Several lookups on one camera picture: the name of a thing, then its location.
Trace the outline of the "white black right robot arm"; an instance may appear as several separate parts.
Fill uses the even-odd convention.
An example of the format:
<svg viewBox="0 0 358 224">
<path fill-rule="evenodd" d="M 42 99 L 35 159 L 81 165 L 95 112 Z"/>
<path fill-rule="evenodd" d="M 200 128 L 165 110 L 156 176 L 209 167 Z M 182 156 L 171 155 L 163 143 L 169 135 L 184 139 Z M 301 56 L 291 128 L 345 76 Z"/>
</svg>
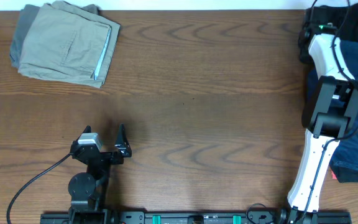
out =
<svg viewBox="0 0 358 224">
<path fill-rule="evenodd" d="M 317 85 L 307 101 L 301 122 L 305 147 L 293 187 L 288 193 L 288 213 L 279 223 L 350 223 L 348 212 L 321 212 L 319 196 L 339 143 L 355 135 L 358 115 L 358 81 L 347 68 L 340 49 L 339 29 L 306 22 L 298 44 L 313 59 Z"/>
</svg>

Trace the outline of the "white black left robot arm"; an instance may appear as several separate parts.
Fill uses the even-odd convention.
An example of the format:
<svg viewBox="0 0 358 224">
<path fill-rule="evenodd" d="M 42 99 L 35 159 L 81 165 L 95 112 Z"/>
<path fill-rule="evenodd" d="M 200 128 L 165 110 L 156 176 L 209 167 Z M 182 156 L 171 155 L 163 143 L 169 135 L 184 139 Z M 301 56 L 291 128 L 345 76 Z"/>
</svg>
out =
<svg viewBox="0 0 358 224">
<path fill-rule="evenodd" d="M 86 172 L 74 175 L 69 184 L 71 195 L 69 223 L 119 223 L 117 212 L 104 207 L 111 166 L 121 165 L 132 156 L 132 149 L 121 123 L 113 152 L 102 152 L 98 133 L 87 126 L 71 144 L 70 155 L 87 166 Z"/>
</svg>

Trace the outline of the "khaki folded trousers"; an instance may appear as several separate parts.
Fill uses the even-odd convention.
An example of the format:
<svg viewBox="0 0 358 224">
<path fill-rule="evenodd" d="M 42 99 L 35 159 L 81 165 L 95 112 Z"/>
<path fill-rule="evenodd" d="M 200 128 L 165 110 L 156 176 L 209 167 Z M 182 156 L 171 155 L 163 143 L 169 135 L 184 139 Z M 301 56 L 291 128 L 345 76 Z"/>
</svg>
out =
<svg viewBox="0 0 358 224">
<path fill-rule="evenodd" d="M 120 25 L 65 1 L 45 3 L 24 38 L 18 72 L 30 78 L 104 84 Z"/>
</svg>

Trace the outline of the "grey folded garment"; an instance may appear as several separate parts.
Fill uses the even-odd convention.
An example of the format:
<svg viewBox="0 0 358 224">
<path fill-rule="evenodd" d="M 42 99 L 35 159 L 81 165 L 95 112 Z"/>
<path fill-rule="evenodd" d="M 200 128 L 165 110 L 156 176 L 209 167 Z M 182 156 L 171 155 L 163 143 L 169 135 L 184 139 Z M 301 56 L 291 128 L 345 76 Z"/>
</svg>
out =
<svg viewBox="0 0 358 224">
<path fill-rule="evenodd" d="M 98 14 L 65 1 L 21 10 L 10 56 L 27 76 L 83 75 L 90 78 L 103 59 L 111 27 Z"/>
</svg>

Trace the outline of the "black garment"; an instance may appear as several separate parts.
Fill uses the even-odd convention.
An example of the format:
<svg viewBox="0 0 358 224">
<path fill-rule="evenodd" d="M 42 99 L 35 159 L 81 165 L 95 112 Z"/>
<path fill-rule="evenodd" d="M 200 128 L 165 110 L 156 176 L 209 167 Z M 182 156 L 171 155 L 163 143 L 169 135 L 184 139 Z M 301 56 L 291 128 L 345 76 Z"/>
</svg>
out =
<svg viewBox="0 0 358 224">
<path fill-rule="evenodd" d="M 298 39 L 301 62 L 313 62 L 308 55 L 308 42 L 313 34 L 321 32 L 321 25 L 328 24 L 335 28 L 331 33 L 337 34 L 338 40 L 358 42 L 358 3 L 350 7 L 313 6 L 306 10 Z"/>
</svg>

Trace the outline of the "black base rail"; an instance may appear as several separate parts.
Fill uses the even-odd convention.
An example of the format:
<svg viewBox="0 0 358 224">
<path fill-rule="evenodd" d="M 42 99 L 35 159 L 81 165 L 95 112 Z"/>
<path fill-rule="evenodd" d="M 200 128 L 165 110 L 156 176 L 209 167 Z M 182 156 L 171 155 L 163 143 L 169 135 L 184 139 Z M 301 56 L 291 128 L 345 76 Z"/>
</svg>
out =
<svg viewBox="0 0 358 224">
<path fill-rule="evenodd" d="M 41 224 L 116 223 L 116 224 L 246 224 L 246 223 L 317 223 L 351 224 L 348 212 L 318 212 L 297 221 L 284 210 L 278 214 L 267 210 L 245 213 L 144 213 L 144 212 L 70 212 L 40 216 Z"/>
</svg>

